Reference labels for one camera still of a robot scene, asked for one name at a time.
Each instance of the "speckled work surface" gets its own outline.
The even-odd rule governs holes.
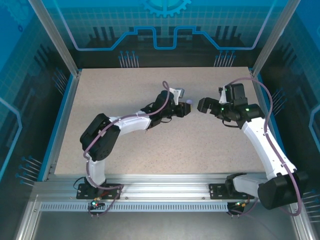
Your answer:
[[[85,174],[79,139],[95,116],[135,113],[156,99],[163,80],[172,88],[185,89],[183,100],[193,100],[191,113],[118,138],[106,159],[107,174],[263,172],[241,130],[197,110],[201,98],[219,99],[218,87],[249,76],[247,67],[83,69],[55,174]],[[253,84],[243,84],[249,104],[258,103]]]

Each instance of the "gear logo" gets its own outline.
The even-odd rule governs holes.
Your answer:
[[[28,19],[28,0],[0,0],[0,6],[6,7],[11,17],[13,17],[20,26]]]
[[[186,5],[191,4],[191,0],[142,0],[142,4],[150,14],[166,18],[168,15],[173,17],[174,14],[180,14],[180,10],[186,10]]]

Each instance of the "glass panel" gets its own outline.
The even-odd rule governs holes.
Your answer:
[[[0,5],[0,239],[9,240],[39,173],[70,73],[28,1]]]
[[[253,66],[287,0],[45,0],[79,68]]]
[[[319,9],[320,1],[301,0],[260,73],[274,94],[273,113],[286,153],[309,174],[310,191],[320,187]],[[306,206],[316,205],[315,200],[308,198]],[[319,220],[319,210],[310,209],[312,221]]]

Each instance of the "robotic arm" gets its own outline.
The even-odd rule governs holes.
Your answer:
[[[168,102],[157,114],[148,115],[159,110],[165,104],[168,95],[167,90],[163,90],[157,96],[155,102],[148,104],[130,117],[123,119],[121,119],[121,117],[107,117],[103,113],[100,113],[95,117],[80,138],[84,151],[107,125],[116,120],[118,120],[118,122],[108,128],[105,134],[93,144],[88,152],[89,173],[90,178],[94,183],[98,186],[102,186],[106,182],[106,158],[114,148],[118,137],[137,130],[151,129],[163,122],[163,119],[165,118],[171,119],[173,116],[183,118],[191,112],[191,104],[179,102],[179,99],[184,95],[184,89],[169,88],[169,92]],[[92,185],[88,176],[86,176],[86,179],[87,182]]]
[[[245,173],[237,173],[228,176],[225,181],[228,193],[231,196],[234,192],[255,196],[269,210],[297,202],[290,176],[265,137],[263,128],[265,115],[260,107],[257,104],[248,104],[244,86],[241,83],[220,87],[219,93],[219,100],[209,97],[201,99],[197,109],[202,113],[207,113],[210,109],[210,114],[221,119],[225,126],[241,129],[258,153],[268,180],[266,182],[262,179],[247,176]],[[234,121],[236,125],[226,125],[225,121]],[[303,171],[297,171],[297,168],[283,153],[269,129],[267,130],[271,142],[293,174],[302,195],[307,185],[307,174]]]

